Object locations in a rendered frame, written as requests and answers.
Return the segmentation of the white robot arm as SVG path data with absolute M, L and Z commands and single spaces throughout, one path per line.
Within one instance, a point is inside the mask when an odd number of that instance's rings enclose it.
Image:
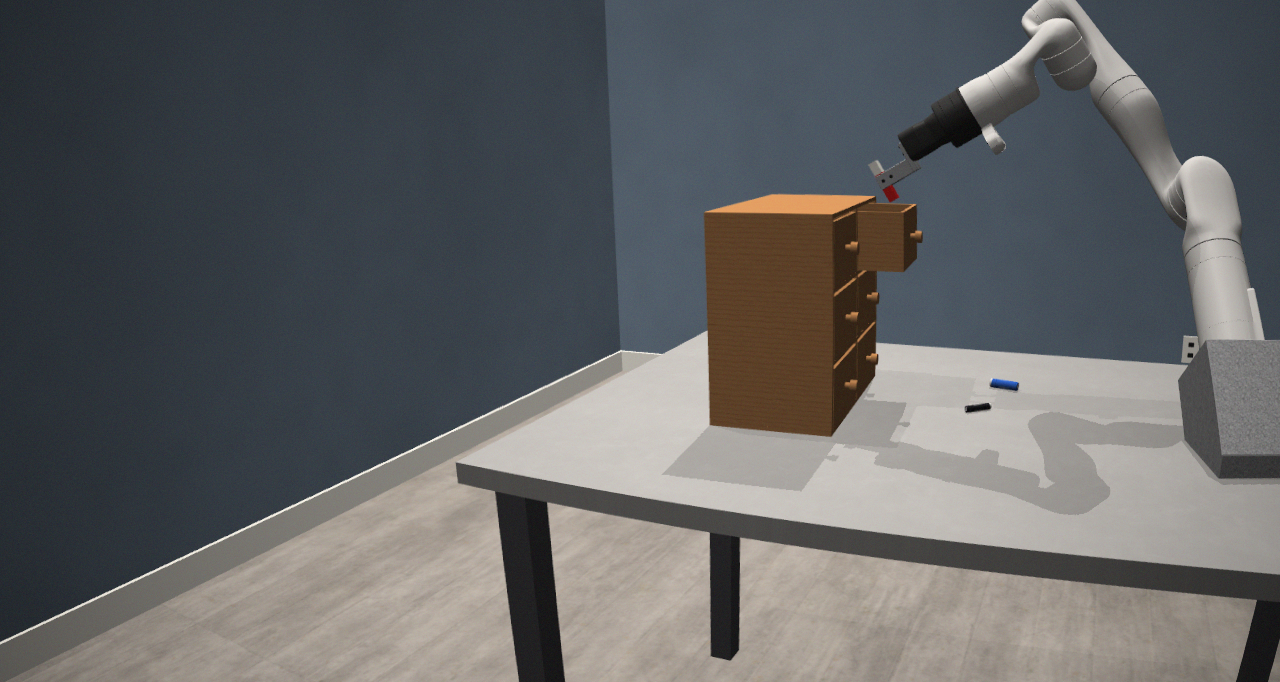
M 1146 173 L 1169 218 L 1185 232 L 1181 250 L 1199 349 L 1206 339 L 1265 340 L 1242 250 L 1235 187 L 1222 164 L 1204 155 L 1178 161 L 1153 93 L 1076 0 L 1037 0 L 1021 27 L 1030 38 L 1027 47 L 987 73 L 1009 113 L 1039 97 L 1034 73 L 1039 58 L 1059 88 L 1089 84 L 1094 107 Z

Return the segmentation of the small brown wooden chest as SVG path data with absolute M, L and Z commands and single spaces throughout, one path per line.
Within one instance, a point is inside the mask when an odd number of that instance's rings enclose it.
M 832 438 L 833 218 L 876 196 L 769 194 L 704 212 L 712 426 Z M 854 211 L 855 209 L 855 211 Z M 833 430 L 833 431 L 832 431 Z

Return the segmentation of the red and white eraser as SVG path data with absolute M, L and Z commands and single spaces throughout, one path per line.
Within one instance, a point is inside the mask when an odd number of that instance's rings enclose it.
M 870 168 L 870 171 L 874 173 L 874 177 L 878 177 L 878 175 L 881 175 L 881 173 L 884 171 L 883 168 L 881 166 L 879 161 L 870 163 L 870 164 L 868 164 L 868 166 Z M 887 196 L 887 200 L 890 200 L 890 202 L 893 202 L 893 200 L 899 198 L 899 194 L 893 189 L 893 186 L 884 187 L 883 191 L 884 191 L 884 194 Z

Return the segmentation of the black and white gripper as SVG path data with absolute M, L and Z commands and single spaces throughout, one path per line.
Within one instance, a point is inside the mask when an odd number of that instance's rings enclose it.
M 995 155 L 1006 148 L 995 125 L 1006 120 L 1011 113 L 987 73 L 936 100 L 931 107 L 933 113 L 925 120 L 899 132 L 899 148 L 906 159 L 876 177 L 881 189 L 897 184 L 910 173 L 922 170 L 918 161 L 941 145 L 952 143 L 957 148 L 983 132 Z

